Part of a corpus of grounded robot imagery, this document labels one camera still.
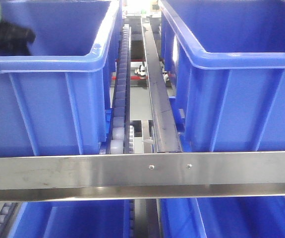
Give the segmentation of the black gripper in bin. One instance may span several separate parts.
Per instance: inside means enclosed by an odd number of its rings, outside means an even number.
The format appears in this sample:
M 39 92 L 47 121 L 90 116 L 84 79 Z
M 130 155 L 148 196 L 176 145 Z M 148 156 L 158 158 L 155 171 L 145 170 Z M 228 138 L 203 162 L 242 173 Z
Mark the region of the black gripper in bin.
M 0 55 L 31 56 L 28 44 L 36 38 L 32 29 L 0 21 Z

